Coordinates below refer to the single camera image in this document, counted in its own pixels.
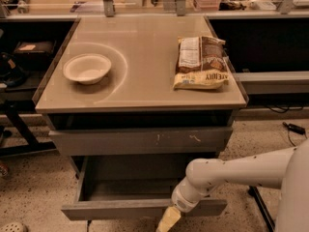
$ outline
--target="speckled floor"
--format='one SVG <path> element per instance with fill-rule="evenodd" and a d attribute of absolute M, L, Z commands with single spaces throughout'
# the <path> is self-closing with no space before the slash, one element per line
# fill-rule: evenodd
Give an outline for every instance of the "speckled floor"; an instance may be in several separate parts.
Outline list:
<path fill-rule="evenodd" d="M 48 140 L 48 128 L 40 116 L 23 118 L 39 141 Z M 13 135 L 2 146 L 24 144 L 18 132 L 1 117 Z M 221 159 L 230 160 L 292 147 L 283 122 L 294 123 L 309 131 L 309 109 L 275 113 L 268 109 L 242 110 L 233 125 L 234 132 Z M 290 133 L 298 145 L 305 137 Z M 10 167 L 10 175 L 0 178 L 0 227 L 11 221 L 27 225 L 29 232 L 154 232 L 157 218 L 69 221 L 62 214 L 63 204 L 75 196 L 77 180 L 68 159 L 57 151 L 1 158 Z M 227 208 L 218 217 L 184 217 L 171 232 L 238 231 L 267 232 L 266 224 L 248 187 L 226 184 L 212 197 L 223 198 Z M 259 188 L 271 215 L 275 218 L 279 191 Z"/>

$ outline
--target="closed drawer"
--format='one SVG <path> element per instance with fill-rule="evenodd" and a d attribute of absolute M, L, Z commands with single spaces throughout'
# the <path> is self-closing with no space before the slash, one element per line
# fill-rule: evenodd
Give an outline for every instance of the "closed drawer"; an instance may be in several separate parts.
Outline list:
<path fill-rule="evenodd" d="M 231 127 L 119 130 L 52 130 L 50 137 L 63 155 L 219 153 Z"/>
<path fill-rule="evenodd" d="M 87 157 L 75 200 L 62 211 L 70 220 L 160 218 L 186 164 L 184 155 Z M 207 198 L 188 216 L 218 216 L 226 205 Z"/>

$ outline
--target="white bowl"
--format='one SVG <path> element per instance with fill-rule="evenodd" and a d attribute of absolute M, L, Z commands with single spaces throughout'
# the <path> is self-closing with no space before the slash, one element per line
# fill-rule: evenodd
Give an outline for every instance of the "white bowl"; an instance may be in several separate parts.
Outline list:
<path fill-rule="evenodd" d="M 99 54 L 81 54 L 69 59 L 64 65 L 64 76 L 81 84 L 95 84 L 110 70 L 111 62 Z"/>

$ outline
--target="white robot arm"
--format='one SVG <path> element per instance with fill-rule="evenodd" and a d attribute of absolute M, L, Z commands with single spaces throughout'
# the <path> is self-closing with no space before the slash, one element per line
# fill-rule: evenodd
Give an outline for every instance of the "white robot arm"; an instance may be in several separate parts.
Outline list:
<path fill-rule="evenodd" d="M 190 212 L 224 183 L 281 189 L 276 231 L 309 231 L 309 140 L 298 147 L 243 159 L 195 159 L 172 194 L 174 206 Z"/>

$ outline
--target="countertop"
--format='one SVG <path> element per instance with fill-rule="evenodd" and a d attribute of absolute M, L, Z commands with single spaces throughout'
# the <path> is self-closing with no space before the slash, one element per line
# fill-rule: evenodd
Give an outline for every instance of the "countertop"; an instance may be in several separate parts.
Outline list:
<path fill-rule="evenodd" d="M 206 35 L 202 16 L 82 17 L 37 104 L 39 113 L 116 110 L 232 109 L 246 106 L 232 74 L 218 90 L 174 90 L 178 37 Z M 82 53 L 100 53 L 112 61 L 101 83 L 67 80 L 64 64 Z"/>

